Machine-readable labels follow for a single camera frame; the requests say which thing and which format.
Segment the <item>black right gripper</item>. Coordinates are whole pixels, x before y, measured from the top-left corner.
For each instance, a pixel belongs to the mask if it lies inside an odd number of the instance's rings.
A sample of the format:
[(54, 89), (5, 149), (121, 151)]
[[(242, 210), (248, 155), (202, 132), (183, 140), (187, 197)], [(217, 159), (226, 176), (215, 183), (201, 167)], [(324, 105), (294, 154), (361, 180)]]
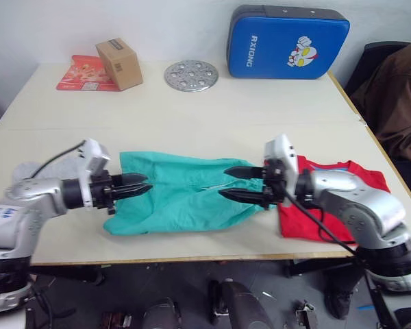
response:
[(284, 202), (286, 181), (285, 166), (281, 160), (264, 161), (263, 167), (235, 166), (224, 170), (224, 173), (240, 179), (263, 179), (262, 193), (244, 188), (226, 188), (219, 190), (223, 197), (244, 204), (255, 204), (268, 210), (270, 205)]

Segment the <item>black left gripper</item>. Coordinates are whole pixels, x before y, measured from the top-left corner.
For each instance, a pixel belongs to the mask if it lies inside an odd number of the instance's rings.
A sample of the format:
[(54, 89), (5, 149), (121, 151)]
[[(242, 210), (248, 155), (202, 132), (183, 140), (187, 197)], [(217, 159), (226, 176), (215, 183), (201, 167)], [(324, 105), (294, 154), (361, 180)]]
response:
[(137, 197), (153, 188), (152, 184), (139, 184), (146, 179), (147, 176), (139, 173), (110, 175), (108, 170), (103, 170), (100, 175), (92, 175), (90, 177), (92, 206), (97, 209), (106, 208), (109, 215), (114, 215), (115, 199)]

